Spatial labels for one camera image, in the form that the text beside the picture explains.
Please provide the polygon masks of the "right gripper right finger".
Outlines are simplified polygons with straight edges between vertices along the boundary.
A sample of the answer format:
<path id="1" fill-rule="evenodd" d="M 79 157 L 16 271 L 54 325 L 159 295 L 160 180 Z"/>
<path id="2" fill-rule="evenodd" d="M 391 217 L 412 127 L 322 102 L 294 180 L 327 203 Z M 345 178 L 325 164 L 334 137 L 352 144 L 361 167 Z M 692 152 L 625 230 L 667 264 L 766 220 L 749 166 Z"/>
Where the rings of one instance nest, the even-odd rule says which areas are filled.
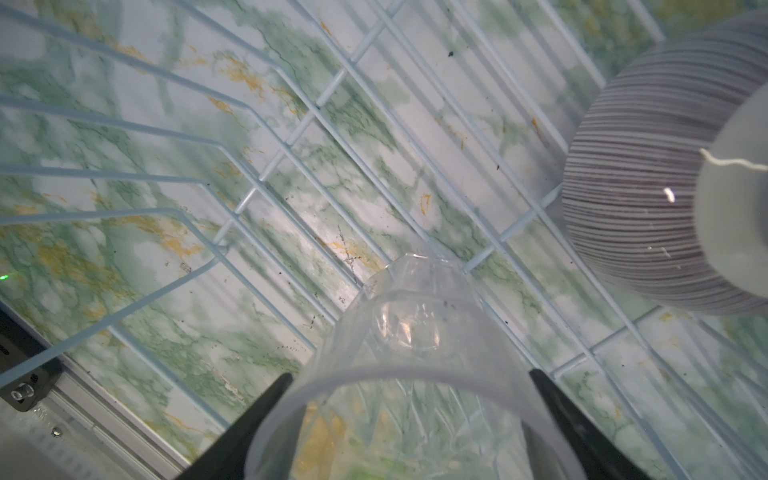
<path id="1" fill-rule="evenodd" d="M 589 480 L 649 480 L 642 469 L 622 453 L 540 369 L 529 376 L 560 432 L 568 441 Z"/>

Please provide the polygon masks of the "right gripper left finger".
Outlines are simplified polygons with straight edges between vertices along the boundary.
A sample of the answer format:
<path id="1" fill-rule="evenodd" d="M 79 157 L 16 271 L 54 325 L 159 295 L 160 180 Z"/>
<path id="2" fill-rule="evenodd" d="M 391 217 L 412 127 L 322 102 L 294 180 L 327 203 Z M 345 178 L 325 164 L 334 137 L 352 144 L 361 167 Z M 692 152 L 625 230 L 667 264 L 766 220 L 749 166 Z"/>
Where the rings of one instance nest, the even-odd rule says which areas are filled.
<path id="1" fill-rule="evenodd" d="M 280 375 L 176 480 L 244 479 L 249 445 L 263 420 L 292 382 L 290 373 Z"/>

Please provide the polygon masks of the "clear drinking glass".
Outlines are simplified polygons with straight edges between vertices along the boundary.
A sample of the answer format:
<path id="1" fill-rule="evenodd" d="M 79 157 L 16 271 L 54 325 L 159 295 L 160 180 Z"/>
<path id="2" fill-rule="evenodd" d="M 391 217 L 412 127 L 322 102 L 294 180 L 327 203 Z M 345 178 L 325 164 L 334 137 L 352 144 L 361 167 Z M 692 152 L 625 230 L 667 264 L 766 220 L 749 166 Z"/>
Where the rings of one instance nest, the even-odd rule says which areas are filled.
<path id="1" fill-rule="evenodd" d="M 257 430 L 248 479 L 581 479 L 518 350 L 452 261 L 373 275 Z"/>

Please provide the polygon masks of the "striped ceramic bowl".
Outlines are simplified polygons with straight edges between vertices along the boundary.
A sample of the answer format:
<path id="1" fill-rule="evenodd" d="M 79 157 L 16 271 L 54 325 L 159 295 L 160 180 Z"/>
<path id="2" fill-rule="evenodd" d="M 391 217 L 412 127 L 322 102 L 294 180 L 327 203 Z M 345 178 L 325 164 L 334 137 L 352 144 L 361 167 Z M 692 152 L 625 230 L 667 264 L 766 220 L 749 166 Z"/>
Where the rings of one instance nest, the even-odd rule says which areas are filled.
<path id="1" fill-rule="evenodd" d="M 767 12 L 641 54 L 571 142 L 570 241 L 601 280 L 711 315 L 767 310 Z"/>

